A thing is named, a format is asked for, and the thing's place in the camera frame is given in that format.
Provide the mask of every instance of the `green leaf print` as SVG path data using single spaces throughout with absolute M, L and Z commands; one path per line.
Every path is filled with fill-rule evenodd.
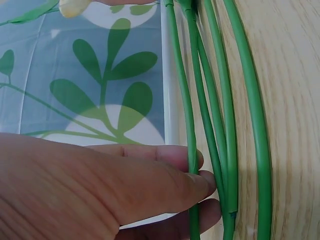
M 106 61 L 106 71 L 111 70 L 121 46 L 128 37 L 130 27 L 131 22 L 126 18 L 118 19 L 111 27 L 107 43 L 108 57 Z
M 14 69 L 15 55 L 14 51 L 7 50 L 0 58 L 0 73 L 7 75 L 9 78 Z
M 102 84 L 99 61 L 91 45 L 83 39 L 77 39 L 73 42 L 73 52 L 87 72 Z
M 116 13 L 120 12 L 124 7 L 125 7 L 125 5 L 111 6 L 110 10 L 113 14 L 116 14 Z
M 67 109 L 87 118 L 101 119 L 100 110 L 76 84 L 67 79 L 51 82 L 50 91 Z
M 128 56 L 116 65 L 107 80 L 129 79 L 150 70 L 156 63 L 158 57 L 150 51 L 141 51 Z
M 126 91 L 118 119 L 118 131 L 134 128 L 151 110 L 153 95 L 144 82 L 133 83 Z
M 26 12 L 25 14 L 18 16 L 14 19 L 8 21 L 10 24 L 23 24 L 32 20 L 35 20 L 42 15 L 44 15 L 47 11 L 51 10 L 55 5 L 57 5 L 59 0 L 48 0 L 46 3 L 38 6 L 37 8 Z
M 140 16 L 149 12 L 154 5 L 134 5 L 130 7 L 130 12 L 132 15 Z

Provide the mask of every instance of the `skin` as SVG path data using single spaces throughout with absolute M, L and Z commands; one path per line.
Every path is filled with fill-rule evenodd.
M 126 4 L 137 4 L 137 5 L 150 4 L 155 2 L 155 0 L 94 0 L 94 2 L 99 2 L 109 6 L 116 6 L 116 5 L 122 5 L 122 4 L 125 4 L 125 5 Z
M 213 175 L 186 173 L 183 146 L 81 147 L 0 133 L 0 153 L 1 240 L 186 240 L 194 204 L 201 232 L 221 218 L 219 202 L 206 199 Z M 163 213 L 179 214 L 119 231 Z

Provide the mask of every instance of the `finger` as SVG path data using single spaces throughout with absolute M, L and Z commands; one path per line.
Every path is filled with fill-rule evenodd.
M 153 3 L 154 1 L 155 0 L 94 0 L 94 2 L 103 3 L 109 6 L 122 5 L 122 4 L 142 5 L 142 4 L 150 4 L 150 3 Z
M 217 224 L 221 210 L 219 201 L 212 198 L 202 201 L 198 206 L 202 234 Z M 190 237 L 189 230 L 189 214 L 184 211 L 163 221 L 120 230 L 115 240 L 187 240 Z
M 111 144 L 88 146 L 88 148 L 109 155 L 165 162 L 182 172 L 188 172 L 188 149 L 185 146 Z M 197 156 L 200 169 L 204 164 L 204 157 L 199 150 L 197 151 Z
M 183 212 L 216 188 L 214 176 L 208 171 L 201 171 L 202 176 L 183 173 L 160 161 L 103 157 L 89 159 L 87 164 L 105 182 L 105 191 L 99 187 L 103 194 L 99 198 L 119 225 L 163 213 Z

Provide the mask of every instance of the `light wood table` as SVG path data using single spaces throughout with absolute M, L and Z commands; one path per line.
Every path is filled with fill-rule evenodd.
M 320 240 L 320 0 L 235 0 L 245 26 L 261 86 L 273 168 L 273 240 Z M 222 0 L 216 1 L 230 68 L 239 157 L 236 240 L 257 237 L 255 146 L 244 76 Z M 216 79 L 215 51 L 203 6 L 202 34 Z M 180 25 L 181 31 L 187 31 Z M 182 43 L 191 59 L 188 43 Z M 211 170 L 198 98 L 189 69 L 197 146 Z M 180 143 L 186 144 L 179 107 Z M 222 240 L 221 222 L 202 235 Z

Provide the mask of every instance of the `pale yellow petal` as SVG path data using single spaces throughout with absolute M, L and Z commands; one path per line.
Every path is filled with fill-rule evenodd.
M 92 0 L 60 0 L 59 9 L 66 18 L 73 18 L 83 13 Z

